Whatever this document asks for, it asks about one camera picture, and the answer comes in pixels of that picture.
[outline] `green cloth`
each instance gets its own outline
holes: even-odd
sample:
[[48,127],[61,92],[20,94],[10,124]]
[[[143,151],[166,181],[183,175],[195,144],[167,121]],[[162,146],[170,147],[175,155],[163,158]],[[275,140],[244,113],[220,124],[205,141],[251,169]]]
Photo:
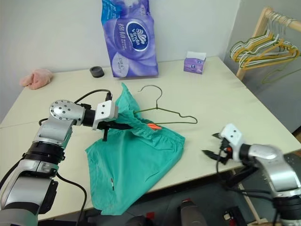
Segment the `green cloth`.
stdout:
[[185,141],[167,128],[149,128],[151,121],[134,114],[139,106],[122,87],[117,122],[133,128],[110,129],[107,142],[100,139],[86,150],[92,203],[103,215],[123,214],[150,190],[181,158]]

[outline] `logo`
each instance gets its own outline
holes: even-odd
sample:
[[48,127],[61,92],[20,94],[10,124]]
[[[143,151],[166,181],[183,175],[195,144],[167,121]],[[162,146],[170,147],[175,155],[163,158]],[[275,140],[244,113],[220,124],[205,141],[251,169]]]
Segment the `logo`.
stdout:
[[137,51],[144,51],[149,43],[145,28],[137,23],[130,22],[127,24],[127,35],[132,42],[132,46]]

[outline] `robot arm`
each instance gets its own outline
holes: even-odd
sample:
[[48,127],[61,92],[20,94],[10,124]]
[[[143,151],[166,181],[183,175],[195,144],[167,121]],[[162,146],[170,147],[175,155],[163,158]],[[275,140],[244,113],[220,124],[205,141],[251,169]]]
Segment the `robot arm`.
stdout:
[[281,150],[271,145],[245,144],[242,133],[233,124],[226,125],[221,133],[214,136],[222,139],[221,149],[227,154],[226,159],[233,158],[263,172],[282,224],[301,225],[301,183]]
[[131,128],[114,121],[118,108],[111,97],[98,104],[96,111],[89,105],[68,100],[53,102],[49,111],[49,118],[41,124],[30,149],[23,155],[2,193],[0,226],[35,226],[38,214],[50,210],[58,186],[52,178],[56,176],[58,164],[64,160],[73,125],[103,129],[103,141],[107,139],[109,128]]

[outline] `white wall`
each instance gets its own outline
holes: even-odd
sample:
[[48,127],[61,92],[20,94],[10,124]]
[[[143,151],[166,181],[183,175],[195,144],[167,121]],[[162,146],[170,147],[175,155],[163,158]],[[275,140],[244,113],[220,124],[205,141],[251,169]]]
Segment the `white wall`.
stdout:
[[[187,50],[223,59],[238,5],[150,0],[158,61],[184,59]],[[0,0],[0,121],[22,90],[19,79],[31,70],[109,66],[101,9],[101,0]]]
[[[274,11],[301,21],[300,0],[241,0],[227,54],[224,59],[225,64],[234,73],[238,70],[238,63],[233,62],[229,57],[230,48],[236,42],[247,40],[252,36],[259,15],[265,6],[271,6]],[[286,30],[286,39],[301,49],[300,32],[288,28]],[[272,78],[293,72],[301,68],[300,64],[301,57],[291,62],[285,70],[275,74]],[[283,65],[276,65],[249,70],[243,79],[243,83],[290,132],[294,132],[301,126],[301,71],[271,84],[261,84],[262,79],[270,71],[282,67]]]

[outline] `black cable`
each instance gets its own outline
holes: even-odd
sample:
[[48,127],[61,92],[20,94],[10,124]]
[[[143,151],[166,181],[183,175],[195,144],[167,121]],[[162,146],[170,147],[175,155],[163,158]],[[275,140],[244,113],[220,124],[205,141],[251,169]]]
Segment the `black cable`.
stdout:
[[75,183],[75,182],[72,182],[72,181],[70,181],[70,180],[67,180],[67,179],[63,178],[59,173],[57,173],[56,175],[57,175],[57,177],[60,178],[62,181],[66,182],[66,183],[69,183],[69,184],[72,184],[72,185],[75,185],[75,186],[79,187],[79,188],[84,192],[84,196],[85,196],[84,202],[83,202],[83,205],[81,206],[81,209],[80,209],[80,212],[79,212],[79,217],[78,217],[78,219],[77,219],[77,221],[76,221],[76,224],[75,224],[75,226],[78,226],[78,225],[79,225],[79,221],[80,221],[80,217],[81,217],[81,215],[82,215],[82,213],[83,213],[83,210],[84,210],[84,207],[85,207],[85,205],[86,205],[86,201],[87,201],[87,192],[86,192],[85,188],[83,188],[81,185],[79,185],[79,184],[77,184],[77,183]]
[[107,90],[107,89],[96,89],[96,90],[93,90],[91,92],[88,92],[87,94],[83,95],[80,99],[74,101],[75,104],[77,104],[79,101],[81,101],[82,99],[86,98],[87,96],[93,94],[93,93],[96,93],[96,92],[107,92],[108,94],[111,94],[111,91]]
[[273,226],[276,226],[277,217],[278,217],[278,211],[276,210],[275,215],[274,215],[274,219],[273,219]]
[[[222,179],[222,176],[220,175],[219,171],[218,171],[218,164],[220,162],[220,159],[221,159],[221,153],[222,153],[222,149],[220,150],[219,154],[218,154],[218,157],[217,157],[217,161],[216,161],[216,174],[220,180],[220,183],[223,182],[223,179]],[[266,193],[266,194],[269,194],[268,191],[264,191],[264,190],[240,190],[240,189],[235,189],[235,188],[231,188],[231,187],[228,187],[228,186],[225,186],[225,188],[227,190],[230,190],[230,191],[233,191],[233,192],[236,192],[236,193],[240,193],[244,196],[248,196],[248,197],[251,197],[251,198],[258,198],[258,199],[265,199],[269,202],[273,202],[273,200],[271,198],[268,198],[266,196],[262,196],[262,195],[256,195],[256,194],[247,194],[247,193]]]
[[46,121],[48,118],[44,118],[44,119],[41,119],[40,121],[39,121],[39,125],[41,126],[42,125],[42,122],[43,121]]
[[7,173],[4,175],[4,177],[1,179],[1,181],[0,181],[0,190],[1,190],[1,188],[3,187],[3,185],[4,185],[4,183],[5,183],[5,181],[7,180],[7,178],[9,177],[9,175],[15,170],[15,168],[17,168],[17,166],[19,165],[19,162],[21,161],[21,160],[23,160],[25,157],[22,157],[18,162],[16,162],[16,164],[15,165],[13,165],[10,169],[9,169],[9,171],[7,171]]

